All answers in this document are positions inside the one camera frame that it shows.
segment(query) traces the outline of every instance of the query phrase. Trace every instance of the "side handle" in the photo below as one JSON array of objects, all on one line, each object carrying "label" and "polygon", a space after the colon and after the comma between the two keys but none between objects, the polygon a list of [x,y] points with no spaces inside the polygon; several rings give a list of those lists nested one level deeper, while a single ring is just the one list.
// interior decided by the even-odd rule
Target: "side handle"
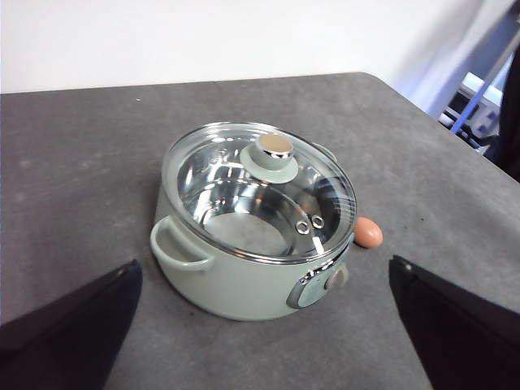
[{"label": "side handle", "polygon": [[168,239],[177,247],[182,248],[190,257],[201,258],[199,254],[201,250],[196,248],[190,241],[184,239],[184,234],[179,231],[179,228],[171,221],[168,215],[155,224],[149,236],[152,252],[160,262],[179,271],[208,271],[213,266],[215,260],[211,256],[194,262],[186,262],[173,258],[170,254],[166,253],[158,243],[157,237],[164,233],[167,233]]}]

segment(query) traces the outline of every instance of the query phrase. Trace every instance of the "lid rim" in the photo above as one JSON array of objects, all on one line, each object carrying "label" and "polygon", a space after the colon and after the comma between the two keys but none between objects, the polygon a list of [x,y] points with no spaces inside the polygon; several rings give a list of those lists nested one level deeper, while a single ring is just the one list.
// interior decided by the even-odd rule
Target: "lid rim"
[{"label": "lid rim", "polygon": [[350,182],[350,180],[349,180],[348,176],[346,175],[345,171],[343,170],[343,168],[336,161],[334,161],[332,158],[330,158],[330,156],[328,156],[326,153],[324,153],[320,148],[317,148],[314,143],[309,142],[305,138],[302,138],[301,136],[298,136],[298,135],[296,135],[296,134],[294,134],[292,132],[287,132],[285,130],[282,130],[281,128],[277,128],[276,126],[273,126],[273,125],[270,125],[270,124],[256,123],[256,122],[224,121],[224,122],[208,123],[208,124],[205,124],[205,125],[203,125],[203,126],[201,126],[199,128],[195,128],[195,129],[187,132],[186,134],[181,136],[177,141],[175,141],[175,142],[173,142],[171,144],[170,148],[168,148],[167,152],[165,153],[165,155],[164,155],[164,157],[162,159],[162,168],[161,168],[162,187],[164,189],[164,193],[166,194],[166,199],[167,199],[168,205],[171,207],[172,211],[175,212],[175,215],[178,217],[178,220],[185,227],[187,227],[189,229],[189,231],[194,233],[197,237],[203,239],[205,242],[207,242],[211,246],[214,246],[216,249],[222,250],[226,254],[231,254],[232,256],[235,256],[235,257],[238,257],[238,258],[243,258],[244,260],[248,260],[248,261],[252,261],[252,262],[259,262],[259,263],[262,263],[262,264],[271,264],[271,265],[298,265],[298,264],[306,264],[306,263],[314,262],[314,261],[322,259],[322,258],[328,258],[328,257],[330,257],[331,254],[335,254],[335,253],[337,253],[339,251],[344,250],[345,247],[348,244],[348,237],[350,236],[350,234],[352,234],[354,226],[355,226],[356,219],[358,217],[358,208],[357,207],[354,208],[353,223],[351,224],[351,226],[349,227],[347,232],[344,234],[344,240],[340,240],[340,242],[336,246],[334,246],[334,247],[332,247],[332,248],[330,248],[330,249],[328,249],[328,250],[326,250],[326,251],[324,251],[322,253],[316,253],[316,254],[309,255],[309,256],[277,257],[277,256],[273,256],[273,255],[264,255],[264,254],[261,254],[261,253],[253,253],[253,252],[249,252],[247,250],[243,250],[243,249],[234,247],[232,245],[226,245],[226,244],[224,244],[222,242],[219,242],[217,240],[212,239],[209,235],[203,234],[199,229],[195,228],[189,222],[189,220],[187,220],[185,218],[184,213],[181,210],[179,210],[178,207],[176,207],[176,205],[174,205],[173,202],[171,201],[170,194],[168,193],[166,187],[164,186],[164,184],[166,183],[165,175],[166,175],[166,171],[167,171],[166,168],[167,168],[168,156],[170,155],[170,152],[175,148],[175,146],[177,144],[179,144],[184,138],[189,137],[191,134],[193,134],[195,132],[199,132],[199,131],[207,129],[207,128],[216,128],[218,126],[223,126],[223,125],[228,125],[228,124],[230,124],[230,125],[231,124],[232,125],[249,125],[249,126],[254,126],[257,129],[259,129],[259,130],[266,129],[266,130],[271,130],[271,131],[276,131],[276,132],[282,132],[282,133],[289,134],[289,135],[297,138],[299,141],[302,141],[302,142],[306,143],[307,145],[309,145],[313,149],[317,150],[320,154],[325,156],[327,161],[332,163],[332,165],[335,166],[335,168],[337,168],[339,170],[339,172],[341,173],[343,178],[349,184],[350,189],[352,190],[354,204],[357,205],[357,198],[356,198],[356,194],[355,194],[355,192],[353,190],[352,183]]}]

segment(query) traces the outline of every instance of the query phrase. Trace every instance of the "pot control knob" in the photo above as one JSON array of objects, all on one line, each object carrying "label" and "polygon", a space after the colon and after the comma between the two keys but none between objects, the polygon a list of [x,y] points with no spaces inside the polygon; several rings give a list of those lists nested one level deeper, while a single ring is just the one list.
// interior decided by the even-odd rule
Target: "pot control knob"
[{"label": "pot control knob", "polygon": [[262,134],[240,152],[240,162],[253,176],[269,183],[287,183],[298,174],[293,143],[280,134]]},{"label": "pot control knob", "polygon": [[343,263],[328,277],[327,282],[325,282],[325,289],[330,290],[334,287],[341,287],[347,283],[348,279],[349,271],[345,263]]}]

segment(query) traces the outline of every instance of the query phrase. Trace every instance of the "pot handle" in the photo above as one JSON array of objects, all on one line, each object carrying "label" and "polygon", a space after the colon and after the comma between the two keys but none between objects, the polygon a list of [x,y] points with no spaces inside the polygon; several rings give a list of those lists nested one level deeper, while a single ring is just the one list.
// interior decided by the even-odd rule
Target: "pot handle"
[{"label": "pot handle", "polygon": [[149,242],[150,246],[152,247],[152,252],[158,260],[172,268],[175,268],[178,271],[208,271],[213,266],[214,259],[212,257],[197,260],[196,262],[181,262],[180,260],[177,260],[164,252],[157,242],[157,236],[161,232],[165,231],[170,233],[169,236],[175,240],[176,245],[182,246],[184,249],[193,254],[201,252],[199,248],[196,248],[189,241],[182,240],[183,233],[179,231],[179,228],[171,221],[171,218],[168,215],[155,224],[152,232],[149,235]]}]

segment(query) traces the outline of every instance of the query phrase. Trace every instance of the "beige knob top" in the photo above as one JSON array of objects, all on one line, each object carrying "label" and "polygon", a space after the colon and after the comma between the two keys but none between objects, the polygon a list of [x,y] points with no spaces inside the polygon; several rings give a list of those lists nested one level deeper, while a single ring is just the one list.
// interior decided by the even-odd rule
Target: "beige knob top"
[{"label": "beige knob top", "polygon": [[278,134],[262,134],[258,146],[273,158],[289,158],[293,154],[293,143]]}]

